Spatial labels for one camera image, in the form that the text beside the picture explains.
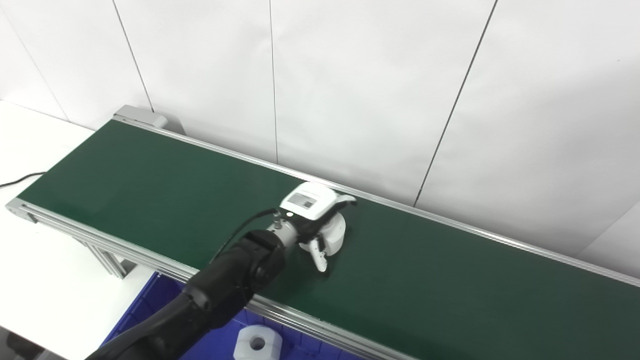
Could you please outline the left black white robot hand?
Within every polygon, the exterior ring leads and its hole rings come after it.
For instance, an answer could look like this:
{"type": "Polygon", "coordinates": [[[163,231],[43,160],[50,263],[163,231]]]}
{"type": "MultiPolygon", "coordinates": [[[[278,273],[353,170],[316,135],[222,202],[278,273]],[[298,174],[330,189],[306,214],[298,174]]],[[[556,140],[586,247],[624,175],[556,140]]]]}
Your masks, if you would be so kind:
{"type": "Polygon", "coordinates": [[[316,269],[329,276],[329,256],[343,246],[346,233],[345,217],[340,211],[358,200],[350,194],[340,194],[315,182],[295,187],[278,207],[279,219],[269,230],[286,248],[297,245],[311,255],[316,269]]]}

